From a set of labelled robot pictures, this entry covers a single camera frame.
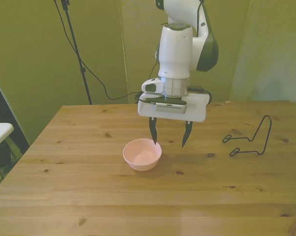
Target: plastic bowl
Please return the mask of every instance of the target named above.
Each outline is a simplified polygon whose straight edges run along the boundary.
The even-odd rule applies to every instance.
[[[136,139],[128,143],[123,150],[123,157],[136,171],[148,171],[155,167],[161,157],[162,148],[151,139]]]

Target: wooden table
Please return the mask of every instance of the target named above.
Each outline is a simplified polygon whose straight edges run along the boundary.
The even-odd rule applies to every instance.
[[[163,156],[132,170],[123,147],[150,138],[136,105],[62,107],[0,185],[0,236],[296,236],[296,105],[214,103],[194,123],[157,122]],[[263,115],[268,122],[254,142]]]

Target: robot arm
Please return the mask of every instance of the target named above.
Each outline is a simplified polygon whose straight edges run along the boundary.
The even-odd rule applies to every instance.
[[[218,61],[218,45],[213,37],[204,0],[155,0],[164,10],[169,23],[185,23],[195,28],[193,37],[191,71],[209,71]]]
[[[190,71],[208,71],[217,63],[217,46],[208,25],[206,12],[199,0],[155,0],[159,9],[169,16],[162,29],[156,59],[160,64],[158,78],[142,85],[144,92],[138,103],[138,113],[149,117],[154,142],[157,118],[186,121],[185,145],[193,122],[206,118],[207,94],[188,93]],[[192,26],[198,29],[193,37]]]

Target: black tripod stand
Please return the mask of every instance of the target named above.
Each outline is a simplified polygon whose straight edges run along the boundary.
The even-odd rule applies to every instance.
[[[83,76],[83,80],[84,80],[84,84],[85,84],[85,88],[86,88],[86,92],[87,92],[89,104],[92,105],[92,101],[91,101],[91,97],[90,97],[90,93],[89,93],[89,88],[88,88],[88,84],[87,84],[87,80],[86,80],[86,76],[85,76],[86,69],[83,67],[82,61],[81,61],[80,56],[79,56],[79,51],[78,51],[78,47],[77,47],[77,43],[76,43],[76,39],[75,39],[73,27],[71,25],[69,14],[68,14],[69,0],[60,0],[60,1],[61,1],[62,6],[63,6],[63,9],[65,11],[65,14],[66,14],[66,17],[67,17],[67,21],[68,21],[68,26],[69,26],[69,29],[70,29],[70,32],[71,32],[71,36],[73,38],[73,43],[74,43],[74,46],[75,46],[75,51],[76,51],[78,62],[79,62],[79,66],[80,66],[80,72],[81,72],[81,75]]]

